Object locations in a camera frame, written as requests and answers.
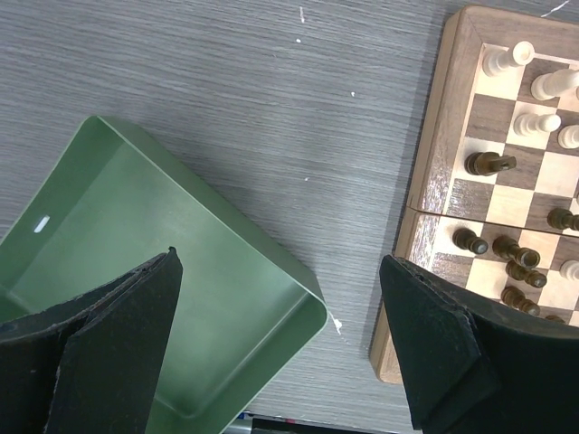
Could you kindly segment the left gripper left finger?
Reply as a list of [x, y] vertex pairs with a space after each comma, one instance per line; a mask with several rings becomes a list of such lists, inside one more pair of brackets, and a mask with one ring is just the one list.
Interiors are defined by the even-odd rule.
[[175, 248], [38, 313], [1, 300], [1, 431], [143, 433], [174, 321]]

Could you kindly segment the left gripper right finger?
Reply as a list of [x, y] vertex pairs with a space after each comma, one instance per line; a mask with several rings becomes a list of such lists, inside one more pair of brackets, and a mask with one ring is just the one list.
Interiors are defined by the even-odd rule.
[[383, 257], [380, 284], [413, 427], [576, 430], [578, 330]]

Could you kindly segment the dark chess piece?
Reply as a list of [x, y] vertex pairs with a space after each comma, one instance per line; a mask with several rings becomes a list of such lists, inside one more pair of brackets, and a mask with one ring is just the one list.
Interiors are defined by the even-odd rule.
[[531, 316], [540, 315], [540, 307], [526, 297], [522, 290], [514, 286], [505, 287], [501, 293], [502, 302]]
[[452, 234], [453, 244], [462, 250], [468, 250], [475, 255], [487, 252], [488, 243], [469, 228], [459, 228]]
[[502, 259], [513, 260], [526, 269], [536, 267], [540, 254], [536, 250], [521, 247], [517, 241], [507, 235], [497, 237], [492, 244], [493, 252]]
[[506, 266], [507, 274], [514, 280], [524, 281], [533, 288], [542, 288], [547, 283], [546, 275], [536, 269], [527, 269], [511, 260]]

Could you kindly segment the white pawn mid board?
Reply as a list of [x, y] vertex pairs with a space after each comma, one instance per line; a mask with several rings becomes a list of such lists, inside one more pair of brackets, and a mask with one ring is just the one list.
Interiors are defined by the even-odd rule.
[[570, 259], [565, 261], [560, 270], [560, 275], [562, 278], [571, 280], [571, 281], [578, 281], [579, 280], [579, 261], [575, 259]]

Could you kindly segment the wooden chess board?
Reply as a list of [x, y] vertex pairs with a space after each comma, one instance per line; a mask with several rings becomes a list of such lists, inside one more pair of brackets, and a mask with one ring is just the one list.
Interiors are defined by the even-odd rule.
[[[535, 47], [528, 65], [497, 77], [482, 61], [489, 49], [517, 42]], [[540, 307], [541, 317], [578, 323], [578, 281], [561, 277], [562, 264], [578, 257], [578, 233], [548, 224], [556, 209], [578, 211], [578, 86], [558, 98], [537, 100], [540, 75], [578, 70], [578, 26], [506, 10], [471, 5], [445, 24], [424, 117], [412, 181], [395, 255], [495, 301], [516, 285]], [[517, 135], [524, 113], [556, 114], [556, 131]], [[517, 166], [494, 175], [470, 175], [466, 158], [477, 152], [514, 156]], [[475, 255], [456, 247], [452, 234], [469, 228], [487, 242], [507, 235], [541, 257], [542, 288], [515, 281], [507, 261], [493, 251]]]

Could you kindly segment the green plastic tray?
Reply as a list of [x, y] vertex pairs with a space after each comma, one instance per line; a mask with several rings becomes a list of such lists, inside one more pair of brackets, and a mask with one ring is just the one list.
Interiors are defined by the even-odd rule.
[[325, 326], [316, 275], [140, 126], [86, 118], [1, 242], [1, 312], [36, 313], [175, 248], [150, 433], [220, 433]]

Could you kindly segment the dark bishop left edge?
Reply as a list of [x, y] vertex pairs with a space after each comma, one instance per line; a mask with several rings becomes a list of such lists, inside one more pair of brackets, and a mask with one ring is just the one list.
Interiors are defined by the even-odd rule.
[[470, 175], [494, 175], [515, 168], [517, 159], [496, 152], [477, 152], [466, 158], [464, 166]]

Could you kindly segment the white pawn second row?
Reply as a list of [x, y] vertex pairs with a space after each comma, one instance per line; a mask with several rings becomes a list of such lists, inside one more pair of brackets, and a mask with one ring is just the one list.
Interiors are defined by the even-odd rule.
[[561, 122], [562, 119], [556, 114], [524, 113], [515, 119], [513, 130], [519, 136], [530, 137], [556, 131]]

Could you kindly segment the white knight piece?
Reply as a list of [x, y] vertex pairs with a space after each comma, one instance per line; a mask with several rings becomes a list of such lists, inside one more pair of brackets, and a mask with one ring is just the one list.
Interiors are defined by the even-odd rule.
[[531, 84], [531, 94], [537, 100], [558, 98], [578, 86], [578, 70], [562, 69], [540, 75]]

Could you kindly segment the white rook corner piece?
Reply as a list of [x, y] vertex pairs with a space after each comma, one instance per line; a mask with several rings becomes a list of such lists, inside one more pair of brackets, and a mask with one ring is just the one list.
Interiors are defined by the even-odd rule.
[[489, 49], [482, 61], [482, 69], [489, 77], [497, 77], [508, 70], [528, 65], [535, 58], [531, 42], [521, 41], [507, 50]]

